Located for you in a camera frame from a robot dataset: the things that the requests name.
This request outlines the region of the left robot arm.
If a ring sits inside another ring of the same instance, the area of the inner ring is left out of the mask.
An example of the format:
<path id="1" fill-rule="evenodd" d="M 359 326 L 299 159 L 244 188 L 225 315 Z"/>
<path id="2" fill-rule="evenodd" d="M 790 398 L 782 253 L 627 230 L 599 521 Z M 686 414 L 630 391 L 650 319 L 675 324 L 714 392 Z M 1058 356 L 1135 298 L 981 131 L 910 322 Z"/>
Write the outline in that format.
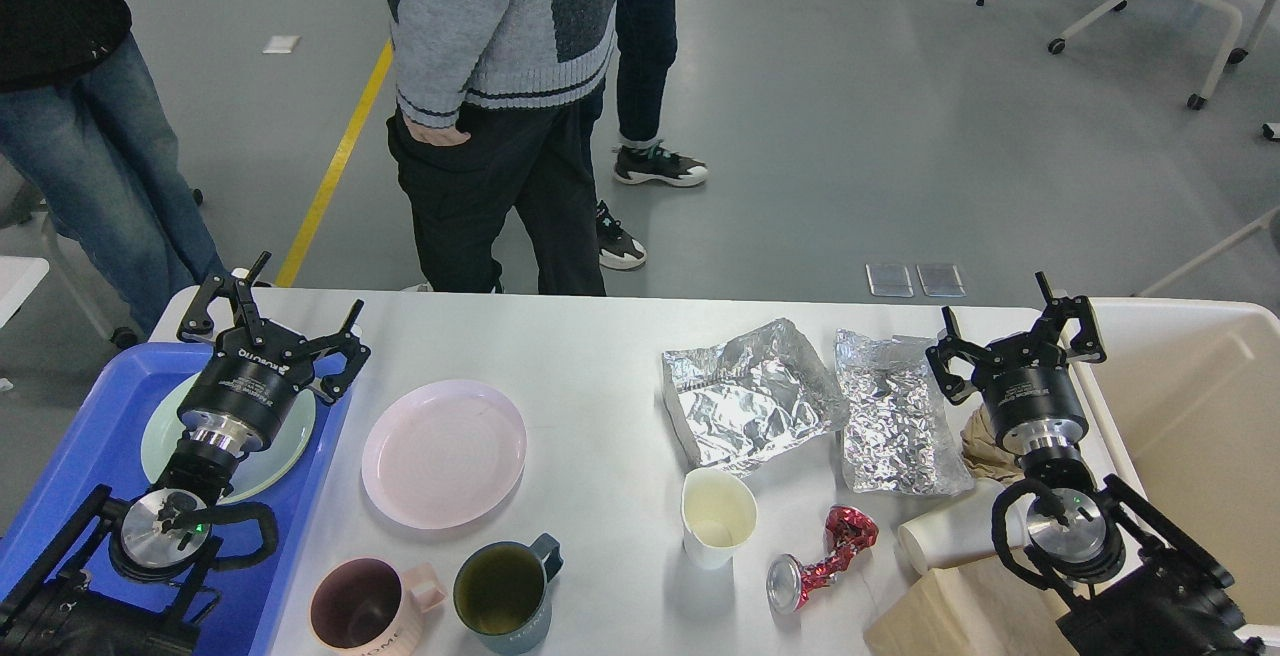
<path id="1" fill-rule="evenodd" d="M 5 655 L 264 655 L 370 356 L 210 278 L 114 357 L 3 541 Z"/>

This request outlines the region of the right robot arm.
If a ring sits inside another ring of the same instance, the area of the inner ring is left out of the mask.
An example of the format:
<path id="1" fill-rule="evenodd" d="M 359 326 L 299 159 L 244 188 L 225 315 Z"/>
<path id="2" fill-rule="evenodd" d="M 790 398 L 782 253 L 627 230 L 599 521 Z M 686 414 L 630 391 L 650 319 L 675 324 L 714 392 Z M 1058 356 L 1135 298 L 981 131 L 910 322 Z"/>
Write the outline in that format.
<path id="1" fill-rule="evenodd" d="M 991 509 L 996 556 L 1064 601 L 1056 624 L 1079 655 L 1262 655 L 1261 637 L 1239 634 L 1230 571 L 1119 475 L 1093 478 L 1069 366 L 1105 361 L 1105 343 L 1087 296 L 1036 279 L 1044 309 L 1030 329 L 973 343 L 945 308 L 925 351 L 951 404 L 982 396 L 996 445 L 1021 469 Z"/>

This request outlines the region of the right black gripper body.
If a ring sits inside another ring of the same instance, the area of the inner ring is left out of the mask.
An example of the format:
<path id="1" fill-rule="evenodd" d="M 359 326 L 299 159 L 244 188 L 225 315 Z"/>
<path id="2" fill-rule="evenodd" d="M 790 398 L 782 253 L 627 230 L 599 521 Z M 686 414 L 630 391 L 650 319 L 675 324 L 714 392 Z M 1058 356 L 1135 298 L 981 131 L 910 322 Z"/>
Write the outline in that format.
<path id="1" fill-rule="evenodd" d="M 975 368 L 997 446 L 1023 459 L 1079 459 L 1088 432 L 1065 356 L 1029 364 L 1002 357 Z"/>

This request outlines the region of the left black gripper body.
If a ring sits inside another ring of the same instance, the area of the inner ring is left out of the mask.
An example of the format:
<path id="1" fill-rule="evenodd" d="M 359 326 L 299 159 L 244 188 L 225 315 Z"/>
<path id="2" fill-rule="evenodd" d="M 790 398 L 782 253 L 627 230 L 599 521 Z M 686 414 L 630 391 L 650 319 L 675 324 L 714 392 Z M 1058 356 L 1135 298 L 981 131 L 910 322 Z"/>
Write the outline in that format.
<path id="1" fill-rule="evenodd" d="M 246 333 L 225 333 L 178 406 L 178 418 L 192 432 L 211 429 L 219 416 L 237 422 L 250 433 L 244 450 L 262 451 L 307 382 L 308 368 L 300 359 L 288 360 L 279 348 L 262 355 Z"/>

